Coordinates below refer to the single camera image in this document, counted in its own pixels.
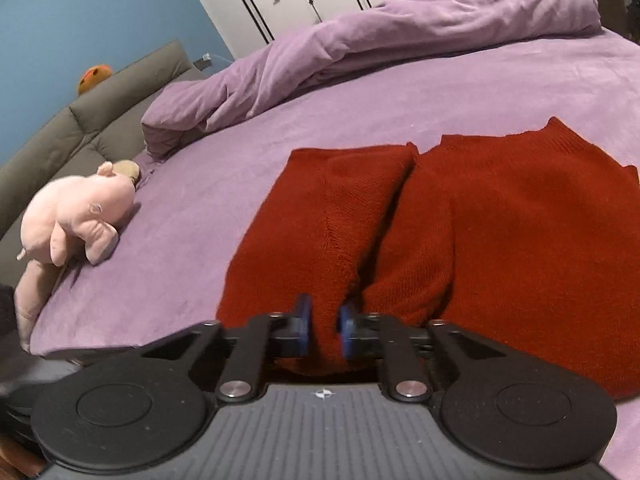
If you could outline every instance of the purple duvet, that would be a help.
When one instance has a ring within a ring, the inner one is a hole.
[[[551,116],[640,164],[640,48],[601,30],[595,0],[396,0],[171,85],[143,118],[153,157],[140,159],[140,210],[109,260],[69,272],[31,351],[142,344],[215,317],[228,263],[295,148],[423,152],[443,134]]]

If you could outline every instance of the metal screw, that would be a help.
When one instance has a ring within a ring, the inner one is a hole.
[[[396,384],[396,392],[403,397],[420,397],[427,392],[427,385],[420,381],[402,381]]]
[[[251,391],[251,385],[245,381],[227,381],[220,386],[220,393],[225,397],[244,397]]]

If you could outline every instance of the red knit fabric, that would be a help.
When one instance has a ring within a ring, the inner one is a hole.
[[[418,325],[443,317],[640,392],[640,187],[556,118],[507,137],[296,150],[226,276],[218,318],[241,326],[314,298],[305,373],[342,371],[338,308]]]

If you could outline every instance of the bed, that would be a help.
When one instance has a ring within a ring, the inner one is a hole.
[[[31,351],[139,345],[215,317],[228,263],[298,147],[411,141],[423,152],[443,134],[503,136],[557,116],[620,164],[640,164],[640,48],[600,27],[595,0],[512,3],[493,21],[474,22],[482,41],[450,26],[450,43],[436,35],[436,48],[411,44],[402,56],[383,48],[326,64],[335,51],[320,49],[312,61],[322,70],[306,73],[300,57],[309,36],[301,31],[213,76],[206,99],[190,93],[192,83],[165,91],[148,111],[149,150],[137,159],[139,210],[108,261],[69,270],[38,319]],[[457,4],[465,12],[470,5]],[[273,55],[278,48],[289,57]],[[220,105],[210,106],[214,98]],[[621,479],[640,468],[630,452],[640,442],[639,413],[640,400],[620,405],[604,456]]]

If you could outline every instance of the pink stuffed pig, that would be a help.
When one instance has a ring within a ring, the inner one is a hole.
[[[118,232],[113,224],[131,208],[135,186],[128,176],[105,162],[92,176],[67,176],[50,182],[24,212],[20,238],[25,255],[63,267],[82,247],[97,265],[113,253]]]
[[[128,175],[131,166],[135,171]],[[54,180],[37,192],[27,206],[20,229],[23,249],[18,259],[32,259],[15,288],[18,333],[26,351],[38,314],[62,275],[61,267],[83,244],[93,265],[113,253],[118,243],[113,225],[130,210],[135,195],[133,183],[140,174],[131,161],[125,162],[124,169],[124,173],[115,173],[113,164],[105,162],[95,175]]]

